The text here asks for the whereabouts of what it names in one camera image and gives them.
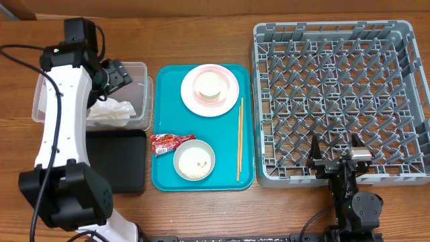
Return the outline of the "white napkin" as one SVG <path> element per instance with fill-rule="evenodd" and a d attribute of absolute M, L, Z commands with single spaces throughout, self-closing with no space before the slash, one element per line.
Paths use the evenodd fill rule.
<path fill-rule="evenodd" d="M 90 107 L 87 125 L 123 127 L 127 125 L 130 117 L 135 115 L 136 111 L 130 102 L 118 102 L 112 98 L 107 98 L 104 102 L 97 100 Z"/>

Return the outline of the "red foil snack wrapper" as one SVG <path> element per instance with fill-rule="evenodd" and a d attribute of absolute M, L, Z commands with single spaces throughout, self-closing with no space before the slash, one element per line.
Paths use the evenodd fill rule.
<path fill-rule="evenodd" d="M 175 134 L 153 134 L 150 137 L 152 153 L 155 156 L 164 155 L 177 149 L 182 143 L 195 139 L 194 134 L 179 136 Z"/>

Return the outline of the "grey bowl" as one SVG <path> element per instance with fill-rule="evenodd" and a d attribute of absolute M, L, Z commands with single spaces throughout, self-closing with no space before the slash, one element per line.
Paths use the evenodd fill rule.
<path fill-rule="evenodd" d="M 208 177 L 208 176 L 211 174 L 211 172 L 210 172 L 206 177 L 204 177 L 204 178 L 202 178 L 202 179 L 190 180 L 190 179 L 187 179 L 187 178 L 184 176 L 184 174 L 182 174 L 182 172 L 180 172 L 180 170 L 179 170 L 179 168 L 178 168 L 179 156 L 182 154 L 182 152 L 184 152 L 184 150 L 186 150 L 186 149 L 188 149 L 188 148 L 192 148 L 192 147 L 198 147 L 198 148 L 204 149 L 204 150 L 206 150 L 206 151 L 210 154 L 210 156 L 211 156 L 211 160 L 212 160 L 212 169 L 211 169 L 211 172 L 213 171 L 214 166 L 215 166 L 216 156 L 215 156 L 215 154 L 214 154 L 214 151 L 213 151 L 212 147 L 211 147 L 208 143 L 206 143 L 206 142 L 204 142 L 204 141 L 202 141 L 202 140 L 198 140 L 198 139 L 193 139 L 193 140 L 185 141 L 184 143 L 182 143 L 182 144 L 181 144 L 181 145 L 180 145 L 180 146 L 175 150 L 175 152 L 174 152 L 174 156 L 173 156 L 173 164 L 174 164 L 175 171 L 176 171 L 176 172 L 177 172 L 177 174 L 178 174 L 180 177 L 182 177 L 183 179 L 186 179 L 186 180 L 188 180 L 188 181 L 192 181 L 192 182 L 196 182 L 196 181 L 200 181 L 200 180 L 205 179 L 206 177 Z"/>

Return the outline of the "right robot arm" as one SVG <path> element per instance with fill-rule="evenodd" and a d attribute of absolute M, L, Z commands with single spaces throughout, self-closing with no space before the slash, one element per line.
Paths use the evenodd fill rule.
<path fill-rule="evenodd" d="M 360 191 L 356 178 L 369 171 L 374 156 L 358 134 L 352 135 L 351 147 L 346 155 L 325 161 L 318 142 L 312 136 L 310 154 L 306 162 L 309 169 L 316 170 L 317 179 L 328 181 L 333 197 L 337 224 L 328 226 L 320 241 L 380 241 L 374 234 L 380 226 L 379 217 L 383 199 L 374 193 Z"/>

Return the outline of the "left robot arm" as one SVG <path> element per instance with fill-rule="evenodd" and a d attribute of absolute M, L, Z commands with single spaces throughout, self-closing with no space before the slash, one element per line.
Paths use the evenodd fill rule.
<path fill-rule="evenodd" d="M 67 19 L 64 40 L 43 48 L 44 133 L 34 169 L 19 175 L 19 190 L 34 209 L 33 221 L 47 227 L 96 241 L 144 241 L 141 228 L 115 210 L 111 186 L 87 156 L 87 110 L 132 82 L 119 60 L 104 59 L 101 33 L 88 19 Z"/>

